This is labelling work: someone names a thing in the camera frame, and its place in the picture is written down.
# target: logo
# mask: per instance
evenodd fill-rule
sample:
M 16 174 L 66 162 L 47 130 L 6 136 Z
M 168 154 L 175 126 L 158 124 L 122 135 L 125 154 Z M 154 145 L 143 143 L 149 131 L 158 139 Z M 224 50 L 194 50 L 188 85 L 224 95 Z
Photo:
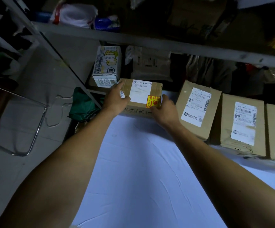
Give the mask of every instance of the logo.
M 109 68 L 108 73 L 114 73 L 115 69 L 114 68 Z

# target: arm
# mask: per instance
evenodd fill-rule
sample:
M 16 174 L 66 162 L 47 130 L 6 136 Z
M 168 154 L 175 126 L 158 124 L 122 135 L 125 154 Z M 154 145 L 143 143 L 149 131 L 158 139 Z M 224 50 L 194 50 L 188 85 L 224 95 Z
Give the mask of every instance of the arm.
M 211 148 L 183 127 L 171 100 L 163 95 L 155 120 L 173 137 L 214 206 L 239 227 L 275 228 L 275 190 L 245 168 Z
M 83 199 L 97 155 L 112 122 L 130 101 L 122 83 L 106 96 L 102 110 L 23 181 L 0 217 L 0 227 L 68 228 Z

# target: person's right hand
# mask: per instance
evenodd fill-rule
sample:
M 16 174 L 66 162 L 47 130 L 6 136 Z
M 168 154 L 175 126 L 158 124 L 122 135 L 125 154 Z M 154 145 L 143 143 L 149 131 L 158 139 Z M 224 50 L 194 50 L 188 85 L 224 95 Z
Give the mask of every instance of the person's right hand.
M 165 94 L 163 94 L 161 107 L 156 108 L 153 106 L 150 110 L 156 122 L 165 130 L 169 130 L 173 126 L 181 125 L 175 104 Z

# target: hand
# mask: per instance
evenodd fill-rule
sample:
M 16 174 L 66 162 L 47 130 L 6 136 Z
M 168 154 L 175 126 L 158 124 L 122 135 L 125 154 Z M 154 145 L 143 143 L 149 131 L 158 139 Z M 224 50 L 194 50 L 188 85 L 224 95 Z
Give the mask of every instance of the hand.
M 119 84 L 115 84 L 113 87 L 111 87 L 111 90 L 106 95 L 104 104 L 102 106 L 102 111 L 109 111 L 113 117 L 116 117 L 118 114 L 120 114 L 131 100 L 129 96 L 125 98 L 120 97 L 120 89 L 122 88 L 123 84 L 124 82 L 121 81 Z
M 165 94 L 163 94 L 161 107 L 158 109 L 153 106 L 150 110 L 156 122 L 165 130 L 169 130 L 173 126 L 181 125 L 175 104 Z

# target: white label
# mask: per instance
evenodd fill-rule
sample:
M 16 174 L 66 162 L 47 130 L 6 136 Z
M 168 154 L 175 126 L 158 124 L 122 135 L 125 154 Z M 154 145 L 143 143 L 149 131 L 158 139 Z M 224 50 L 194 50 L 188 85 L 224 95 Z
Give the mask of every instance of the white label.
M 121 98 L 125 98 L 125 94 L 124 94 L 123 91 L 120 91 L 120 97 L 121 97 Z
M 148 95 L 151 92 L 151 81 L 133 80 L 129 97 L 131 102 L 147 104 Z
M 201 127 L 210 98 L 211 93 L 193 88 L 181 119 L 185 122 Z
M 96 75 L 93 78 L 98 87 L 110 88 L 117 83 L 116 76 L 114 75 Z
M 251 146 L 255 143 L 257 107 L 235 103 L 231 138 Z

